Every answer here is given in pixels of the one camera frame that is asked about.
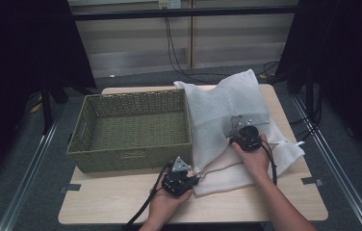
wire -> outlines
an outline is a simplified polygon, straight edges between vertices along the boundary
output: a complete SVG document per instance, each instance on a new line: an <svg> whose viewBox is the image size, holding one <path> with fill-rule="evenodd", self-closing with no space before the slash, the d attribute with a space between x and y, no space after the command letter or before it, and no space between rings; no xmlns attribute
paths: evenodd
<svg viewBox="0 0 362 231"><path fill-rule="evenodd" d="M274 76L274 78L268 81L269 85L274 85L276 83L282 82L288 79L288 76L298 75L298 70L303 66L300 62L295 62L292 67L289 69L282 71Z"/></svg>
<svg viewBox="0 0 362 231"><path fill-rule="evenodd" d="M292 122L289 122L290 126L295 126L299 123L301 123L302 121L305 121L306 119L308 119L309 117L304 117L304 118L301 118L299 120L295 120L295 121L292 121Z"/></svg>
<svg viewBox="0 0 362 231"><path fill-rule="evenodd" d="M273 64L273 65L271 65L269 68L266 68L266 65L268 65L268 64ZM260 75L260 74L263 74L263 73L267 74L267 71L272 69L277 64L279 64L279 61L267 62L267 63L263 64L263 71L259 72L259 73L255 73L255 75Z"/></svg>
<svg viewBox="0 0 362 231"><path fill-rule="evenodd" d="M271 149L271 146L266 142L266 141L263 141L268 148L266 148L265 145L261 144L262 145L262 148L266 151L266 153L268 154L268 157L269 157L269 160L271 161L271 175L272 175L272 181L275 185L277 185L277 172L276 172L276 164L274 163L274 158L273 158L273 153L272 153L272 149Z"/></svg>
<svg viewBox="0 0 362 231"><path fill-rule="evenodd" d="M166 164L165 167L163 167L163 169L161 169L160 174L157 177L157 181L155 182L153 189L151 189L151 193L148 196L148 198L146 199L146 201L144 202L144 204L142 205L142 207L139 209L139 211L127 222L124 230L129 230L131 225L134 223L134 221L136 221L136 219L142 214L142 212L144 212L145 208L147 207L147 205L150 203L150 201L153 199L154 195L161 190L162 188L157 190L157 186L158 183L160 182L161 176L163 175L164 171L170 167L172 165L172 163L168 163Z"/></svg>
<svg viewBox="0 0 362 231"><path fill-rule="evenodd" d="M322 88L319 88L319 99L317 100L316 108L314 109L313 114L309 115L308 117L298 120L298 121L303 121L306 119L310 120L310 116L312 116L314 118L314 124L312 124L311 129L307 128L306 130L295 135L295 137L298 137L298 136L304 134L305 132L307 132L307 134L302 139L300 139L301 141L305 141L310 135L312 135L316 131L316 129L318 129L318 126L322 120L322 114L323 114L323 91L322 91Z"/></svg>
<svg viewBox="0 0 362 231"><path fill-rule="evenodd" d="M201 75L201 74L212 74L212 75L221 75L221 76L228 76L226 74L217 74L217 73L195 73L195 74L187 74L180 66L179 62L178 62L178 58L177 55L175 54L175 48L174 48L174 43L172 42L172 35L171 35L171 29L169 27L169 22L168 22L168 18L165 17L165 21L166 21L166 27L167 27L167 42L168 42L168 56L169 56L169 62L171 63L172 68L175 70L175 72L184 75L185 77L191 79L191 80L195 80L195 81L199 81L202 82L204 84L209 84L209 85L214 85L214 83L210 83L204 80L199 80L199 79L195 79L193 77L191 77L191 75ZM172 54L174 56L175 62L178 66L178 69L175 68L174 64L172 63L172 58L171 58L171 52L170 50L172 49Z"/></svg>

gray floor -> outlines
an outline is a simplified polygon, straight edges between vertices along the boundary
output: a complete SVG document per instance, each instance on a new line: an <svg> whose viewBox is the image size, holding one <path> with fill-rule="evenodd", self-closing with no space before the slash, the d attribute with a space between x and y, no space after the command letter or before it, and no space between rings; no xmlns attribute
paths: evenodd
<svg viewBox="0 0 362 231"><path fill-rule="evenodd" d="M255 72L260 72L263 67L255 66L232 66L208 68L199 70L201 72L212 72L221 74L233 74L247 70L252 67ZM216 84L222 76L200 75L194 78ZM122 76L115 78L96 79L98 90L101 92L107 87L134 87L134 86L165 86L172 85L175 80L199 82L182 77L173 71ZM300 115L293 101L292 95L286 91L286 83L278 83L274 86L277 96L283 106L289 121L300 119ZM77 116L83 102L83 95L67 90L70 95L68 102L64 105L53 105L53 112L61 113L61 119L55 135L47 148L39 171L36 174L34 184L29 190L28 196L23 204L20 214L13 224L14 230L119 230L120 226L114 225L71 225L66 226L58 222L58 213L61 209L64 195L60 193L60 187L69 183L74 164L66 157L67 141L73 131ZM304 91L299 95L304 98ZM15 194L25 171L30 164L34 153L36 153L43 126L41 111L35 114L25 114L21 119L19 128L14 138L13 147L7 155L6 160L0 166L0 220L4 215L13 195ZM327 142L341 163L349 180L362 197L362 143L351 137L347 131L345 122L337 115L335 109L329 103L323 102L323 118L319 126ZM304 123L293 126L294 133L300 134L306 129ZM329 217L325 221L315 222L320 230L362 230L362 225L348 199L341 190L336 178L328 167L320 149L316 146L313 138L309 136L306 144L305 159L315 178L321 178L324 184L319 187ZM184 226L170 227L183 229ZM189 230L248 230L247 224L233 225L192 225Z"/></svg>

forearm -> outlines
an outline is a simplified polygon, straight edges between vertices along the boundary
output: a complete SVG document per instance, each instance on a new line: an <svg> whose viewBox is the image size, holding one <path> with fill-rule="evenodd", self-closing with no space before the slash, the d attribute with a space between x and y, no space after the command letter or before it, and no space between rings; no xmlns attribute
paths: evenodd
<svg viewBox="0 0 362 231"><path fill-rule="evenodd" d="M142 225L142 228L139 231L160 231L163 228L161 222L156 222L151 219L148 219L145 224Z"/></svg>
<svg viewBox="0 0 362 231"><path fill-rule="evenodd" d="M256 185L264 196L276 231L316 230L316 228L292 205L268 175L255 177Z"/></svg>

black curtain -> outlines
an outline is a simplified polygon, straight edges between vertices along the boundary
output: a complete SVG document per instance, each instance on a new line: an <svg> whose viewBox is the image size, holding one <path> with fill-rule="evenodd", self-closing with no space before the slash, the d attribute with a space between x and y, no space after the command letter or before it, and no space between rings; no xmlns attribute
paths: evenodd
<svg viewBox="0 0 362 231"><path fill-rule="evenodd" d="M67 1L0 1L0 162L12 144L29 95L54 88L95 88L90 64Z"/></svg>
<svg viewBox="0 0 362 231"><path fill-rule="evenodd" d="M306 2L325 10L295 15L276 76L292 93L311 77L362 141L362 1Z"/></svg>

black handheld controller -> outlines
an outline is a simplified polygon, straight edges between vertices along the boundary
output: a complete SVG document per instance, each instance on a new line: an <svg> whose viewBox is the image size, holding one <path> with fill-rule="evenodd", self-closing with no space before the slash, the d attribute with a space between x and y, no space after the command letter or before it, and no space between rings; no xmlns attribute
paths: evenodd
<svg viewBox="0 0 362 231"><path fill-rule="evenodd" d="M186 191L193 188L199 182L195 176L188 177L188 170L191 167L178 157L168 173L164 175L162 187L173 196L179 197Z"/></svg>
<svg viewBox="0 0 362 231"><path fill-rule="evenodd" d="M229 143L237 143L243 151L251 152L262 146L259 131L255 126L245 126L239 130L239 135L232 136Z"/></svg>

